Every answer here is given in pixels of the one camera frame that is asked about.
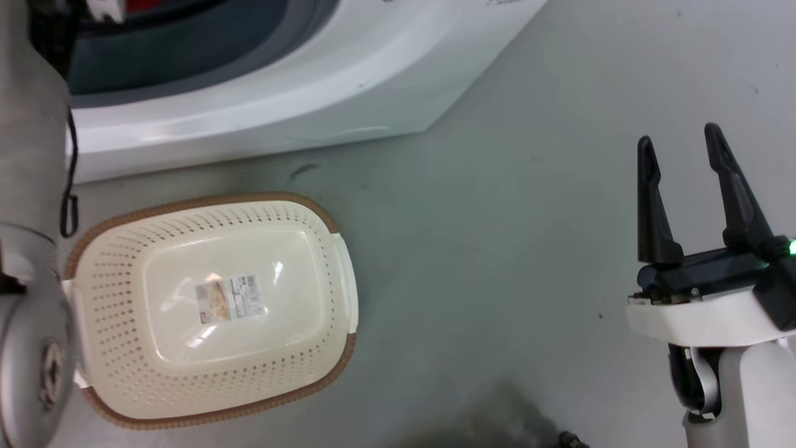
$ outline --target washing machine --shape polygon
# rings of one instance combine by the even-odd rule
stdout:
[[[127,0],[80,23],[81,182],[421,132],[546,0]]]

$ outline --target cream plastic basket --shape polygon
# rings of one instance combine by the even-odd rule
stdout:
[[[323,389],[345,368],[357,287],[345,242],[309,199],[203,198],[95,227],[65,289],[105,419],[163,429],[230,419]]]

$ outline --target red cloth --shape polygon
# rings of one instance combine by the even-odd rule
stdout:
[[[151,10],[160,4],[160,0],[127,0],[127,12]]]

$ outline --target floor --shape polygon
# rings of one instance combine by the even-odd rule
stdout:
[[[209,426],[131,432],[74,394],[53,446],[419,446],[506,406],[513,411],[496,412],[507,426],[566,428],[594,447],[685,446],[666,347],[630,334],[624,316],[639,267],[636,141],[650,133],[657,143],[673,232],[691,252],[720,246],[723,228],[704,122],[725,126],[781,231],[796,212],[775,201],[794,185],[767,173],[782,174],[796,153],[751,151],[785,147],[794,133],[757,118],[747,79],[731,79],[742,93],[700,84],[722,69],[716,61],[679,60],[679,47],[655,40],[661,52],[650,56],[639,42],[656,32],[654,14],[620,24],[634,2],[619,13],[605,3],[551,1],[422,135],[80,186],[82,231],[185,198],[306,195],[348,242],[361,318],[345,373],[310,398]],[[689,20],[675,3],[655,3],[655,13]],[[662,90],[672,80],[677,91]]]

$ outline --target scuff mark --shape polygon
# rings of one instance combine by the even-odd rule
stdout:
[[[312,170],[314,170],[316,168],[320,168],[320,167],[321,166],[316,164],[316,163],[307,163],[306,165],[302,165],[301,167],[298,167],[298,169],[296,171],[293,171],[291,173],[291,179],[289,181],[287,181],[287,182],[291,183],[294,180],[296,180],[300,175],[302,175],[302,174],[304,174],[304,173],[306,173],[308,171],[312,171]]]

